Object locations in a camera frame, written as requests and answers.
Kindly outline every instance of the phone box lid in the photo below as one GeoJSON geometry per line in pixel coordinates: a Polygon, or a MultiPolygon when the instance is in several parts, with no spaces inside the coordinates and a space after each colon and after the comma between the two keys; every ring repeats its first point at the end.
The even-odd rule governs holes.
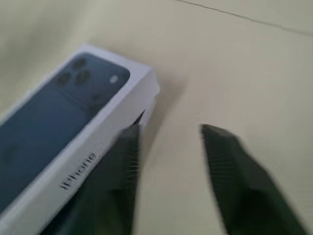
{"type": "Polygon", "coordinates": [[[158,93],[147,65],[91,45],[70,56],[0,124],[0,234],[40,232],[158,93]]]}

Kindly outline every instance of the beige surface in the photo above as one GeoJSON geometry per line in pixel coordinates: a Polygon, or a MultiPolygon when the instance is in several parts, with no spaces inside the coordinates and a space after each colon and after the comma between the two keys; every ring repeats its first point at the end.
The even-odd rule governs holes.
{"type": "Polygon", "coordinates": [[[16,0],[0,12],[2,114],[85,42],[156,69],[137,234],[224,234],[204,122],[240,135],[313,230],[312,37],[173,0],[16,0]]]}

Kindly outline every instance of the white box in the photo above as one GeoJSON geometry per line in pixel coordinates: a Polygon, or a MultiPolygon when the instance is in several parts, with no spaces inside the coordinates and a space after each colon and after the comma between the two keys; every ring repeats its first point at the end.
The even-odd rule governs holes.
{"type": "Polygon", "coordinates": [[[133,124],[145,110],[141,123],[147,124],[158,93],[156,75],[147,65],[89,45],[74,53],[1,123],[0,200],[1,197],[4,200],[2,205],[0,203],[0,234],[33,235],[41,231],[77,191],[118,132],[133,124]],[[108,69],[104,77],[109,80],[100,79],[103,75],[100,68],[108,69]],[[125,84],[119,84],[121,77],[125,84]],[[112,97],[97,93],[115,84],[122,87],[112,97]],[[59,105],[58,99],[66,100],[64,102],[68,102],[70,108],[63,103],[59,105]],[[38,109],[42,103],[47,105],[38,109]],[[66,112],[66,118],[59,114],[66,112]],[[20,118],[21,113],[27,117],[20,118]],[[80,119],[84,122],[90,119],[81,130],[73,124],[77,122],[81,127],[80,119]],[[38,164],[43,167],[40,161],[56,151],[51,145],[59,147],[59,143],[64,144],[60,139],[68,139],[70,132],[78,134],[51,161],[45,160],[48,163],[26,187],[25,182],[17,186],[23,180],[29,181],[28,175],[34,174],[33,169],[38,171],[38,164]],[[25,142],[36,144],[34,141],[37,146],[23,145],[25,142]]]}

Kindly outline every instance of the cream-colored table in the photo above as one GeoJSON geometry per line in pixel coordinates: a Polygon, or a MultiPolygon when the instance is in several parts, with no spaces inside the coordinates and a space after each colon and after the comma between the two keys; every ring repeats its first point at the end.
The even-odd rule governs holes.
{"type": "Polygon", "coordinates": [[[312,4],[190,2],[198,5],[1,2],[0,113],[80,44],[105,47],[154,66],[162,88],[143,143],[136,234],[224,234],[203,164],[200,123],[242,137],[313,231],[312,4]]]}

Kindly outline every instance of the blue iphone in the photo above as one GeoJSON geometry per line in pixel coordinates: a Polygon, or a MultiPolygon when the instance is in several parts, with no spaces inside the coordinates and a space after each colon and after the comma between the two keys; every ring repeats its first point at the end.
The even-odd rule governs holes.
{"type": "Polygon", "coordinates": [[[0,214],[129,77],[126,68],[80,54],[0,126],[0,214]]]}

